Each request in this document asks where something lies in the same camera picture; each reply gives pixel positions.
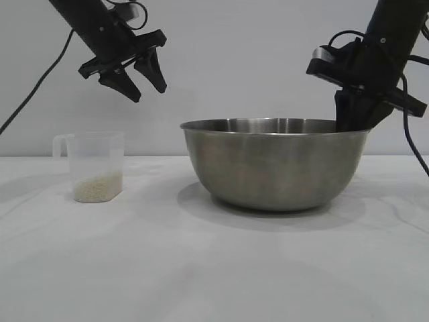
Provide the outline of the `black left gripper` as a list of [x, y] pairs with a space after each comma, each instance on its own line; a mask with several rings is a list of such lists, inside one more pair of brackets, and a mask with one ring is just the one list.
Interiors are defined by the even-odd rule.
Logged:
[[[105, 23], [79, 34], [95, 57], [78, 69], [84, 78], [120, 65], [123, 61], [137, 57], [134, 69], [140, 72], [159, 93], [164, 93], [167, 84], [161, 72], [156, 47], [166, 43], [162, 30], [137, 36], [118, 15], [110, 15]], [[99, 83], [126, 96], [134, 103], [141, 99], [141, 92], [123, 69], [100, 73]]]

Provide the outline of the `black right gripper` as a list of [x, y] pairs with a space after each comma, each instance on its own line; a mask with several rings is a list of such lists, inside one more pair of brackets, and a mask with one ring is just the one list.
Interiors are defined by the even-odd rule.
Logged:
[[414, 117], [424, 115], [426, 104], [397, 88], [417, 37], [417, 33], [367, 33], [336, 49], [341, 85], [381, 101], [371, 107], [368, 97], [338, 90], [334, 95], [336, 131], [373, 129], [392, 114], [392, 106]]

